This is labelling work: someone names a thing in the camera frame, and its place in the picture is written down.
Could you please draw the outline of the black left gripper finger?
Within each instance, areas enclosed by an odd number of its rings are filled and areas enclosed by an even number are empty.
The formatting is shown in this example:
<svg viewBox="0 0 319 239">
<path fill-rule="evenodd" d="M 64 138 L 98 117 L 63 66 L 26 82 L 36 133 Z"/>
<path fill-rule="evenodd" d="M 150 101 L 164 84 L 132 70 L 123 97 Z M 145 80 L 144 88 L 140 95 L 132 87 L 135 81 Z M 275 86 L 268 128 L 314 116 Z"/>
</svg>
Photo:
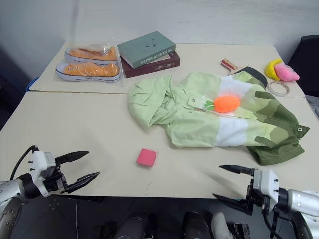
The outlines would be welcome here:
<svg viewBox="0 0 319 239">
<path fill-rule="evenodd" d="M 73 162 L 76 161 L 85 155 L 89 154 L 88 151 L 76 151 L 76 152 L 71 152 L 65 155 L 62 155 L 60 157 L 55 158 L 55 163 L 56 166 L 60 166 L 66 162 Z"/>
<path fill-rule="evenodd" d="M 100 172 L 95 172 L 95 173 L 87 174 L 87 175 L 77 179 L 75 183 L 67 186 L 65 192 L 72 193 L 78 189 L 81 189 L 82 187 L 85 187 L 91 181 L 93 181 L 99 174 L 100 174 Z"/>
</svg>

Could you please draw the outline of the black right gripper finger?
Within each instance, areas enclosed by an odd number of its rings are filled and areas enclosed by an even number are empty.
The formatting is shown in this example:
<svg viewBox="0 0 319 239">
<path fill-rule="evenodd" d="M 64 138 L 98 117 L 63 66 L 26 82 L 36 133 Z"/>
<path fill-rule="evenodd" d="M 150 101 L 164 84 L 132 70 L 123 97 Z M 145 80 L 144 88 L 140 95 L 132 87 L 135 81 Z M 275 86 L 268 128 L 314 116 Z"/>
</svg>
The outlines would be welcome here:
<svg viewBox="0 0 319 239">
<path fill-rule="evenodd" d="M 219 166 L 222 169 L 225 169 L 227 171 L 236 173 L 236 174 L 247 174 L 250 176 L 254 175 L 255 169 L 254 168 L 247 168 L 239 165 L 220 165 Z"/>
<path fill-rule="evenodd" d="M 227 198 L 225 196 L 221 196 L 218 194 L 212 194 L 216 199 L 220 200 L 225 205 L 236 209 L 238 211 L 241 211 L 247 215 L 250 215 L 250 206 L 249 206 L 249 200 L 247 199 L 231 199 Z"/>
</svg>

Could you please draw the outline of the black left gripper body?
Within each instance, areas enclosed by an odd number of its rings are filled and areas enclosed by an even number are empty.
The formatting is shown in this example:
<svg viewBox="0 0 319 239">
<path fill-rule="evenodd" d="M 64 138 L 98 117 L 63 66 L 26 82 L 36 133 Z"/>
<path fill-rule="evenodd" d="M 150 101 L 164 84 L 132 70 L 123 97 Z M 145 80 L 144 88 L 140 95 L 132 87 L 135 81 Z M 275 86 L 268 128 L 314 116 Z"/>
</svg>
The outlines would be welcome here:
<svg viewBox="0 0 319 239">
<path fill-rule="evenodd" d="M 66 182 L 64 174 L 61 172 L 61 164 L 59 160 L 55 160 L 55 168 L 52 174 L 47 177 L 43 183 L 49 193 L 59 191 L 61 194 L 66 193 L 68 189 L 68 184 Z"/>
</svg>

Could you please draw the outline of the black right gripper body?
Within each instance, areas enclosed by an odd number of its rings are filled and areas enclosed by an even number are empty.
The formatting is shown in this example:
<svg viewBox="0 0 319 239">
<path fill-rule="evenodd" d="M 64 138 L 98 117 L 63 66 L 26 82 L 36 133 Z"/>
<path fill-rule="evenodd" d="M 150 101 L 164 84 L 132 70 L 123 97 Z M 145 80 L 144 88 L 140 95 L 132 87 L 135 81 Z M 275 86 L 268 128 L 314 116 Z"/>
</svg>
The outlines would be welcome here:
<svg viewBox="0 0 319 239">
<path fill-rule="evenodd" d="M 252 215 L 254 205 L 259 207 L 262 206 L 264 202 L 264 196 L 253 188 L 254 180 L 251 179 L 249 185 L 247 186 L 247 195 L 246 195 L 246 214 Z"/>
</svg>

